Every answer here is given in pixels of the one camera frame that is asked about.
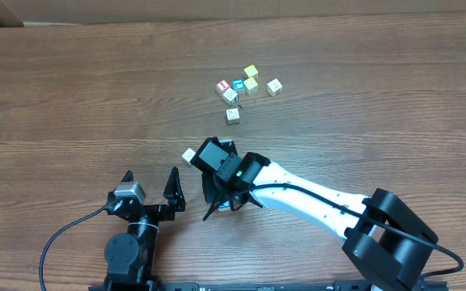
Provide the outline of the white block teal side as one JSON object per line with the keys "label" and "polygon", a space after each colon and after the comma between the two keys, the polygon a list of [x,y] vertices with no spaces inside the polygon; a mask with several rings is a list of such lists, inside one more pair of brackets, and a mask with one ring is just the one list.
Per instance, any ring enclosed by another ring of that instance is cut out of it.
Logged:
{"label": "white block teal side", "polygon": [[193,157],[195,156],[196,152],[191,149],[191,148],[188,148],[182,155],[182,159],[191,167],[192,166],[192,160],[193,160]]}

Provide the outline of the blue letter P block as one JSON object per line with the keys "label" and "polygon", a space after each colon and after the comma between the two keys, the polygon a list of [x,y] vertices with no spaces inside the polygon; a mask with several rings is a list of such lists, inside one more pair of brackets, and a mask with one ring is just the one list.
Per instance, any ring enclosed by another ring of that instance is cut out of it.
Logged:
{"label": "blue letter P block", "polygon": [[229,202],[226,202],[226,203],[224,203],[224,204],[222,204],[222,205],[220,205],[218,207],[218,211],[227,211],[227,210],[230,210],[230,209],[231,209],[231,206],[230,206]]}

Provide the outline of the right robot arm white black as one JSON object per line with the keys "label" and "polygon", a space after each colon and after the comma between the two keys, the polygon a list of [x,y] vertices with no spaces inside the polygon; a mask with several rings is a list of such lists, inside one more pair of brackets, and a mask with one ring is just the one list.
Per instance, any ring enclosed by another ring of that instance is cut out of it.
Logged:
{"label": "right robot arm white black", "polygon": [[398,196],[340,192],[291,174],[265,156],[237,154],[231,140],[208,137],[183,160],[201,171],[210,211],[252,203],[327,230],[376,289],[414,290],[438,237]]}

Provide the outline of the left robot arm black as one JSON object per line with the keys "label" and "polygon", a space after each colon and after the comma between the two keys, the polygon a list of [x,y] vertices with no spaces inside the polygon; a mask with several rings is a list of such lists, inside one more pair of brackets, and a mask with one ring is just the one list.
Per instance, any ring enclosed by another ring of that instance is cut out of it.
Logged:
{"label": "left robot arm black", "polygon": [[173,221],[185,211],[185,199],[177,167],[173,167],[163,191],[164,204],[146,205],[146,193],[128,171],[108,194],[104,210],[127,221],[127,231],[111,237],[105,248],[108,264],[104,290],[155,290],[152,275],[156,241],[161,221]]}

